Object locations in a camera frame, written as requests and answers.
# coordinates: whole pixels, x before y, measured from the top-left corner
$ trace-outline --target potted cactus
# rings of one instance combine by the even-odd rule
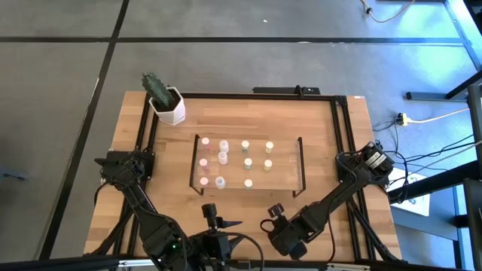
[[[175,87],[165,87],[153,72],[142,74],[142,86],[151,96],[149,104],[159,121],[174,126],[186,118],[184,99]]]

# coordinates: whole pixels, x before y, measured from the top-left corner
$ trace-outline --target wooden tabletop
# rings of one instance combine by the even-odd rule
[[[111,146],[116,151],[134,149],[144,99],[144,92],[126,92]],[[368,109],[363,97],[348,96],[347,99],[355,145],[359,149],[374,137]],[[213,202],[216,204],[218,216],[222,216],[227,221],[243,221],[242,224],[229,228],[229,231],[244,233],[254,238],[263,248],[265,260],[291,260],[288,256],[283,257],[273,248],[267,234],[260,229],[259,223],[269,218],[267,209],[278,202],[283,204],[285,215],[290,218],[300,208],[322,199],[338,185],[334,163],[337,145],[330,103],[185,99],[185,105],[186,120],[183,123],[177,126],[159,123],[157,127],[154,172],[146,188],[147,195],[157,211],[176,219],[183,231],[187,235],[192,235],[207,229],[201,205]],[[339,108],[339,115],[343,116],[341,108]],[[152,110],[150,110],[148,127],[144,135],[144,145],[147,144],[151,118]],[[343,133],[343,146],[347,148],[342,117],[340,117],[340,126]],[[249,138],[295,142],[301,136],[307,190],[295,199],[288,190],[207,189],[204,190],[204,196],[198,195],[188,186],[196,134],[228,141]],[[371,226],[389,250],[396,257],[401,257],[386,195],[376,186],[367,186],[365,198]],[[100,191],[84,249],[86,253],[96,249],[117,223],[122,201],[122,193],[113,187],[105,187]],[[331,214],[331,222],[336,243],[334,261],[353,261],[345,205]],[[121,251],[127,250],[129,233],[130,226],[127,225]],[[359,225],[358,237],[361,254],[367,257],[365,238]],[[327,260],[331,256],[328,227],[310,244],[307,244],[307,248],[308,253],[302,260]],[[139,238],[135,255],[145,256]],[[234,250],[233,258],[258,260],[260,256],[253,244],[242,241]]]

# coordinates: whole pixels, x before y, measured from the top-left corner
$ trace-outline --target black floor stripe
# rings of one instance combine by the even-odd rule
[[[117,43],[347,43],[347,44],[462,44],[461,38],[314,38],[314,37],[121,37]]]
[[[0,37],[0,43],[349,43],[464,44],[463,38],[317,38],[317,37]]]
[[[81,162],[82,153],[84,152],[84,147],[87,141],[87,137],[89,135],[93,116],[96,112],[100,94],[102,93],[102,87],[104,86],[105,77],[107,75],[108,68],[114,54],[114,49],[116,45],[114,40],[119,36],[119,32],[121,31],[122,23],[127,12],[127,7],[129,6],[129,1],[130,0],[124,0],[122,2],[122,6],[120,7],[120,13],[117,17],[114,31],[112,32],[112,41],[107,47],[104,61],[102,62],[102,66],[99,72],[98,81],[93,91],[92,99],[90,100],[90,104],[87,107],[87,112],[85,114],[81,130],[78,134],[77,141],[72,151],[70,163],[66,169],[66,173],[63,178],[62,189],[60,191],[59,198],[56,201],[55,211],[53,212],[47,234],[44,238],[44,243],[41,248],[39,260],[49,259],[50,254],[52,253],[52,249],[55,244],[55,238],[59,232],[60,224],[62,223],[62,218],[66,210],[67,202],[69,201],[69,196],[74,185],[75,175],[77,174],[78,166]]]
[[[20,37],[4,36],[0,37],[2,42],[25,42],[25,43],[99,43],[110,42],[111,37]]]

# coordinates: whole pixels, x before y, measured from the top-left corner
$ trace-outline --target white pot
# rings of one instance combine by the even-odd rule
[[[153,98],[149,99],[149,104],[151,105],[152,109],[159,117],[159,121],[167,123],[169,125],[177,125],[184,121],[186,118],[186,107],[184,105],[184,99],[182,98],[181,94],[179,93],[178,89],[175,87],[167,87],[167,90],[174,90],[174,92],[179,96],[180,100],[177,106],[172,111],[165,111],[159,112],[153,104]]]

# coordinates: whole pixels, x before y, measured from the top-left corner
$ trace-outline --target small vial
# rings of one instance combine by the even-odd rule
[[[251,165],[253,164],[253,160],[251,158],[244,159],[244,168],[251,169]]]
[[[209,143],[209,139],[208,138],[203,138],[201,139],[201,143],[203,143],[203,146],[204,146],[204,149],[209,151],[211,149],[211,145]]]
[[[250,179],[246,179],[244,181],[244,188],[251,189],[252,187],[253,187],[253,181],[251,181]]]
[[[271,154],[271,151],[273,150],[274,144],[272,142],[266,142],[266,153]]]
[[[219,151],[223,151],[227,154],[227,152],[229,151],[229,144],[227,143],[226,140],[221,140],[219,142]]]
[[[209,183],[209,179],[206,178],[206,177],[202,177],[200,180],[199,180],[199,183],[201,185],[207,185]]]
[[[226,165],[227,164],[227,154],[223,151],[221,151],[219,154],[218,154],[218,162],[221,164],[221,165]]]
[[[270,170],[271,166],[273,166],[273,162],[271,162],[271,160],[264,161],[264,170],[266,171]]]
[[[216,187],[223,189],[226,186],[226,181],[221,176],[216,178]]]
[[[208,160],[206,160],[206,159],[201,159],[201,160],[199,160],[199,165],[203,168],[203,170],[204,170],[205,172],[208,172],[208,171],[209,171]]]
[[[241,148],[243,148],[244,153],[247,153],[249,148],[249,141],[243,140],[243,142],[241,142]]]

